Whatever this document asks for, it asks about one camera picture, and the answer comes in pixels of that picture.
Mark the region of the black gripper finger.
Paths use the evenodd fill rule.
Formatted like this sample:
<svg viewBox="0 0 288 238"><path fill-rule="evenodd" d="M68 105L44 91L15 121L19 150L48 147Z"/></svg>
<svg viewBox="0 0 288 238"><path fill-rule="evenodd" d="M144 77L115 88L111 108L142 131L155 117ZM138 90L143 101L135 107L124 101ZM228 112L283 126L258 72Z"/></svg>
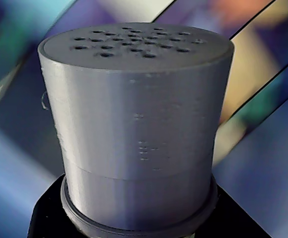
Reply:
<svg viewBox="0 0 288 238"><path fill-rule="evenodd" d="M60 197L63 178L57 178L36 202L28 229L30 238L83 238L67 217Z"/></svg>
<svg viewBox="0 0 288 238"><path fill-rule="evenodd" d="M265 238L261 228L220 186L209 218L196 230L196 238Z"/></svg>

